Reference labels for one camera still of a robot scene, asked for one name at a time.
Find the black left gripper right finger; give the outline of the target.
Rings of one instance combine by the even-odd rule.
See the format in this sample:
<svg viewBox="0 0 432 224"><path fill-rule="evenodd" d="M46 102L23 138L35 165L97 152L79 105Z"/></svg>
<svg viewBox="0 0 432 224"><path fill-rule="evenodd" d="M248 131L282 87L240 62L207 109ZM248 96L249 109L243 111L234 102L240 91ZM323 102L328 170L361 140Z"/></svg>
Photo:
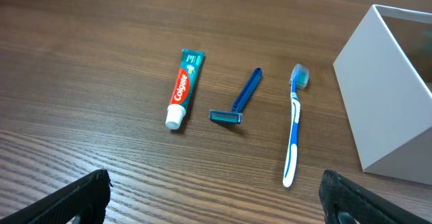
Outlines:
<svg viewBox="0 0 432 224"><path fill-rule="evenodd" d="M319 198L326 224L431 224L332 170L323 173Z"/></svg>

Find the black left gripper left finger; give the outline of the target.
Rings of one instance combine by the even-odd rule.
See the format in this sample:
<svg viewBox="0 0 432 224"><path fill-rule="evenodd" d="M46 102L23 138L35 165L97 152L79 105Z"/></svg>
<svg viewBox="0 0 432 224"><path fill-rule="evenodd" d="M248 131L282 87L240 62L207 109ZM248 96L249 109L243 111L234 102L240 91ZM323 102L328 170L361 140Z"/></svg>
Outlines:
<svg viewBox="0 0 432 224"><path fill-rule="evenodd" d="M98 169L2 218L3 224L80 223L103 224L111 196L108 171Z"/></svg>

